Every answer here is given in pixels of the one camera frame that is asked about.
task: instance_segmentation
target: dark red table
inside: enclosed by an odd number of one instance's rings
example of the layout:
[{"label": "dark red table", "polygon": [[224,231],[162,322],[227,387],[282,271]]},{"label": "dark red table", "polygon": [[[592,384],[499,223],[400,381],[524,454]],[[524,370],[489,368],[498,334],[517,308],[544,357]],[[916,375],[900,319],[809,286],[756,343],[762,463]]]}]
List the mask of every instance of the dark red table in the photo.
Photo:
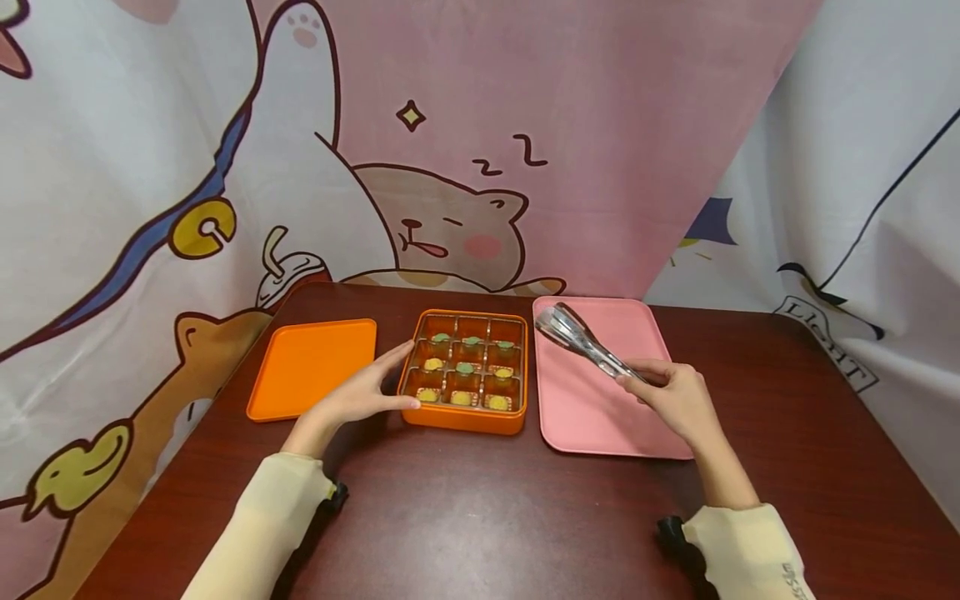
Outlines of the dark red table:
[{"label": "dark red table", "polygon": [[[427,308],[532,319],[529,299],[301,288],[78,597],[180,597],[260,460],[290,430],[291,422],[244,415],[274,329],[371,317],[379,354],[412,335]],[[801,325],[774,315],[654,312],[674,359],[706,377],[820,600],[960,597],[960,537]],[[344,428],[326,460],[350,499],[338,516],[318,516],[276,596],[692,598],[653,531],[657,519],[700,506],[694,465],[556,453],[540,437],[534,380],[529,397],[526,427],[512,438],[406,426],[398,415]]]}]

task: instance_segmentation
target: fabric backdrop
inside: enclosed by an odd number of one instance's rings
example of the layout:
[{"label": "fabric backdrop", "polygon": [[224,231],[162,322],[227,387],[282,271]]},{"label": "fabric backdrop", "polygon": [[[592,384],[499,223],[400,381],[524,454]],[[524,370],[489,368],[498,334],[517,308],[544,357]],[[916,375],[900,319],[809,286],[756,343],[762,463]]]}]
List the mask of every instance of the fabric backdrop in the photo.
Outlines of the fabric backdrop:
[{"label": "fabric backdrop", "polygon": [[957,522],[960,42],[902,4],[755,123],[819,0],[0,0],[0,598],[78,587],[311,280],[777,311]]},{"label": "fabric backdrop", "polygon": [[826,2],[714,193],[729,237],[694,227],[645,299],[805,324],[960,527],[958,25]]}]

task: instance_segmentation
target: orange box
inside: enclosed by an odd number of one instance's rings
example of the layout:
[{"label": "orange box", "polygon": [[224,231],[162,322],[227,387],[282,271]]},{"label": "orange box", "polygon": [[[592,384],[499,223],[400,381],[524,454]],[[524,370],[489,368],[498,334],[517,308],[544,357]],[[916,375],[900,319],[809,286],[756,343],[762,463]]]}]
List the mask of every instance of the orange box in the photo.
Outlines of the orange box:
[{"label": "orange box", "polygon": [[278,328],[247,403],[258,422],[295,419],[370,364],[376,346],[371,319]]},{"label": "orange box", "polygon": [[516,315],[428,310],[403,365],[398,394],[414,425],[511,436],[527,414],[529,327]]}]

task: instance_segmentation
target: metal tongs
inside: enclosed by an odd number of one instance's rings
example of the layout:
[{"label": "metal tongs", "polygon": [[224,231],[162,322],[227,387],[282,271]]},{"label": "metal tongs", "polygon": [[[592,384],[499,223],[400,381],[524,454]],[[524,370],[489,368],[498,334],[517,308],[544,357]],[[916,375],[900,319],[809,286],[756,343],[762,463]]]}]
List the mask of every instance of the metal tongs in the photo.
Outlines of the metal tongs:
[{"label": "metal tongs", "polygon": [[587,358],[610,377],[626,375],[649,383],[613,352],[604,348],[580,315],[564,302],[541,310],[534,327],[557,346]]}]

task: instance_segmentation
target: hand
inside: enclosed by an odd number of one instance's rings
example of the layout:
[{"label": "hand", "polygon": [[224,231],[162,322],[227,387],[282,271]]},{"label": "hand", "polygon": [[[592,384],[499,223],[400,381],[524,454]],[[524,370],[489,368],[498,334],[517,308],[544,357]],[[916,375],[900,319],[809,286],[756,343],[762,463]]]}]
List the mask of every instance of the hand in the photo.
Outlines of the hand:
[{"label": "hand", "polygon": [[388,350],[330,392],[314,408],[324,408],[340,423],[366,419],[383,411],[420,408],[420,401],[412,396],[384,396],[380,393],[384,377],[403,362],[413,347],[413,341],[408,341]]},{"label": "hand", "polygon": [[281,451],[320,458],[344,423],[384,411],[420,408],[420,401],[414,397],[385,396],[380,392],[384,377],[403,362],[413,346],[413,341],[409,341],[389,350],[314,404],[297,419]]},{"label": "hand", "polygon": [[696,369],[652,358],[624,362],[655,385],[623,375],[617,377],[616,382],[654,409],[663,422],[690,446],[723,439],[707,383]]}]

